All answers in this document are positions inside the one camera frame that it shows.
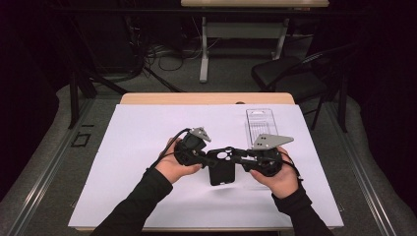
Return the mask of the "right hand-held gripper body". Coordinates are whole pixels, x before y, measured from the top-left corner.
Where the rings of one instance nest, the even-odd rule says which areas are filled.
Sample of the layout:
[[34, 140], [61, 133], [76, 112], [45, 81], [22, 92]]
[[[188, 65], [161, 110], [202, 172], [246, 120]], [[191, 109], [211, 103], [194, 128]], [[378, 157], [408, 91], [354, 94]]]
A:
[[266, 177], [272, 177], [281, 170], [283, 159], [276, 149], [279, 146], [293, 142], [292, 137], [279, 135], [259, 135], [251, 151], [254, 156], [245, 156], [254, 160], [253, 164], [243, 165], [246, 172], [257, 170]]

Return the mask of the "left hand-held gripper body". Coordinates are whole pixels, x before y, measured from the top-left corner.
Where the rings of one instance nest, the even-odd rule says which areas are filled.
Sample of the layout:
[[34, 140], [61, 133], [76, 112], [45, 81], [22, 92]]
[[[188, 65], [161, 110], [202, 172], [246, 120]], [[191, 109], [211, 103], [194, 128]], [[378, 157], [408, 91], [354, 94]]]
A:
[[204, 150], [211, 138], [203, 127], [187, 130], [186, 136], [176, 145], [174, 156], [177, 161], [185, 166], [199, 164], [201, 157], [198, 150]]

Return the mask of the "black phone case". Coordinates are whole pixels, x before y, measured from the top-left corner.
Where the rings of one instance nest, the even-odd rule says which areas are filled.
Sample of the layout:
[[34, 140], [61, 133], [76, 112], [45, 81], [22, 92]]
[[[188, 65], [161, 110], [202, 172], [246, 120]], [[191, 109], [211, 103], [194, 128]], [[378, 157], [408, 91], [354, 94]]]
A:
[[209, 158], [214, 161], [214, 167], [208, 168], [209, 182], [212, 186], [229, 184], [235, 181], [235, 163], [232, 161], [230, 147], [213, 149], [217, 158]]

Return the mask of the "clear plastic storage bin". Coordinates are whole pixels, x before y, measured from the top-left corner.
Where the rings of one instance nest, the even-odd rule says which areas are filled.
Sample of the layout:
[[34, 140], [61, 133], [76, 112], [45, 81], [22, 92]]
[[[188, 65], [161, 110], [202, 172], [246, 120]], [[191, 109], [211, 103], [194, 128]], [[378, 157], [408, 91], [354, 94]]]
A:
[[249, 147], [251, 148], [259, 135], [277, 135], [273, 112], [269, 108], [247, 109], [246, 128]]

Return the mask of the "person's left hand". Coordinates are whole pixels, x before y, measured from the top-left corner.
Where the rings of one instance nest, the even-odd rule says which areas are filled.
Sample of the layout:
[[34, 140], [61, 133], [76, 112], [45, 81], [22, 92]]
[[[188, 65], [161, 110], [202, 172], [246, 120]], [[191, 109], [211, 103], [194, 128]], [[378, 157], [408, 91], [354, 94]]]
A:
[[174, 184], [184, 176], [198, 172], [202, 168], [200, 164], [185, 166], [177, 161], [174, 156], [174, 149], [180, 141], [180, 138], [176, 140], [171, 138], [168, 141], [166, 150], [161, 153], [162, 159], [155, 167], [171, 184]]

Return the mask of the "person's right hand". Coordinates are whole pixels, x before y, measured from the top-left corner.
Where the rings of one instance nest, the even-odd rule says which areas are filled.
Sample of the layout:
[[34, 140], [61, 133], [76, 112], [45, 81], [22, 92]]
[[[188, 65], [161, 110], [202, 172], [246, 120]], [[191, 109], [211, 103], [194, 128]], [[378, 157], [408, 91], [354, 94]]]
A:
[[292, 160], [289, 158], [288, 152], [282, 147], [276, 149], [284, 160], [278, 173], [272, 177], [266, 177], [257, 170], [251, 170], [250, 174], [259, 183], [267, 186], [277, 198], [284, 199], [298, 190], [298, 177], [296, 170], [291, 166]]

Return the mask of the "black folding chair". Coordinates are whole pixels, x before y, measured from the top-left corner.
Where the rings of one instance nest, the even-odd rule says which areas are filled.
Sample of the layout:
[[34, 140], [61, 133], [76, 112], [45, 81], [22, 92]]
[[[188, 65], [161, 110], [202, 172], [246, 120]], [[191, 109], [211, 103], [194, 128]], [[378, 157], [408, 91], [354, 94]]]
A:
[[337, 121], [346, 132], [348, 75], [358, 52], [356, 43], [320, 51], [298, 59], [284, 57], [254, 66], [251, 76], [260, 91], [288, 92], [297, 104], [318, 98], [311, 129], [316, 128], [322, 105], [338, 93]]

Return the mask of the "black metal stand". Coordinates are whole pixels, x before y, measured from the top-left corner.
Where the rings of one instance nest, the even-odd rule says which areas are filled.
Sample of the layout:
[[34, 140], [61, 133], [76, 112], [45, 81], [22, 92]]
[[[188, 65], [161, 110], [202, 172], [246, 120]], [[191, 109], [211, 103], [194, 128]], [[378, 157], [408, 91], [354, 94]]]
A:
[[96, 71], [89, 46], [85, 43], [83, 35], [79, 34], [78, 25], [73, 24], [73, 19], [76, 17], [112, 16], [116, 15], [116, 12], [105, 9], [95, 10], [69, 7], [60, 9], [60, 14], [62, 15], [61, 22], [63, 23], [60, 42], [65, 49], [68, 70], [70, 72], [71, 123], [69, 128], [73, 129], [81, 118], [79, 92], [87, 99], [95, 99], [97, 90], [94, 88], [93, 83], [104, 85], [121, 95], [127, 93], [127, 91], [103, 78]]

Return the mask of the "light desk with white legs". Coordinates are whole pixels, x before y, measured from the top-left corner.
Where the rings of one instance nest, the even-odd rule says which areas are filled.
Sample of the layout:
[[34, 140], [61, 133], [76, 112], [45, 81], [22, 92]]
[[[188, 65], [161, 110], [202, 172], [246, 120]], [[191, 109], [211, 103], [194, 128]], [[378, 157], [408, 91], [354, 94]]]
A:
[[[328, 0], [181, 0], [182, 7], [192, 9], [214, 8], [248, 10], [249, 8], [261, 8], [267, 10], [301, 10], [307, 12], [310, 9], [326, 8]], [[202, 63], [200, 82], [206, 83], [209, 77], [209, 48], [208, 39], [214, 38], [275, 38], [277, 45], [271, 56], [278, 59], [281, 55], [284, 39], [288, 29], [288, 18], [273, 23], [214, 23], [202, 17]]]

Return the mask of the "metal floor rail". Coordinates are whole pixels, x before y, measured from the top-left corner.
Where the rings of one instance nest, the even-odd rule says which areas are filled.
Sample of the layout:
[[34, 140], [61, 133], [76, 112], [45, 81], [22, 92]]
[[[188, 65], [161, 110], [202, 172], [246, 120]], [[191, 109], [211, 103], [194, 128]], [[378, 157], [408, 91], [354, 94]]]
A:
[[344, 133], [340, 128], [337, 119], [337, 109], [333, 104], [326, 104], [325, 111], [327, 112], [332, 126], [334, 127], [339, 140], [341, 141], [344, 151], [347, 155], [347, 159], [352, 169], [355, 178], [358, 182], [359, 188], [365, 198], [378, 228], [382, 236], [397, 236], [393, 225], [387, 212], [383, 207], [383, 204], [377, 195], [375, 188], [373, 187], [371, 180], [366, 173], [365, 167], [360, 159], [358, 152], [356, 151], [348, 133]]
[[93, 99], [85, 99], [80, 108], [79, 120], [72, 128], [68, 128], [70, 105], [60, 103], [52, 126], [0, 204], [2, 236], [23, 235], [93, 104]]

